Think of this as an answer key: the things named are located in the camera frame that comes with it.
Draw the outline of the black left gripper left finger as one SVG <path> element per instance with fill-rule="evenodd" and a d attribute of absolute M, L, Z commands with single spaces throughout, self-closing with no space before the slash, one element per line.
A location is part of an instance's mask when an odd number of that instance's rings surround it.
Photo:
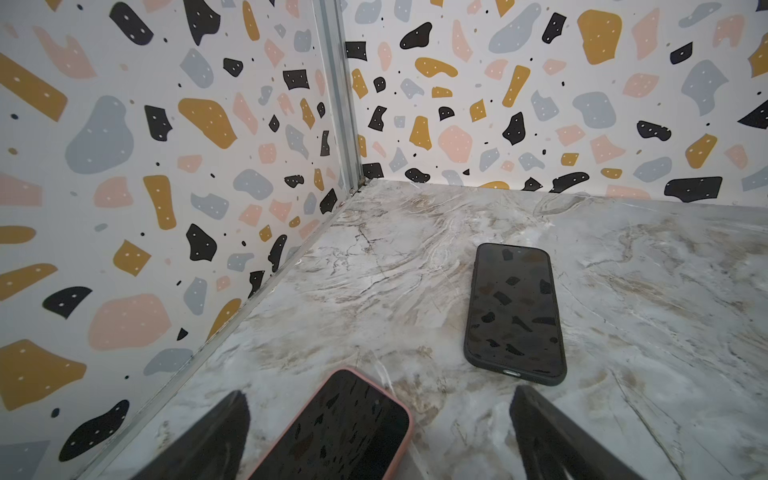
<path fill-rule="evenodd" d="M 242 391 L 234 390 L 134 478 L 234 479 L 240 469 L 249 425 L 246 396 Z"/>

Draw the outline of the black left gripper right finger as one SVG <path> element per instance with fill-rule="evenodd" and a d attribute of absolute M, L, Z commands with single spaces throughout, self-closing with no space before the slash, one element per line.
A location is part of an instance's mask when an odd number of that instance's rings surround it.
<path fill-rule="evenodd" d="M 531 386 L 516 388 L 509 413 L 528 479 L 640 477 Z"/>

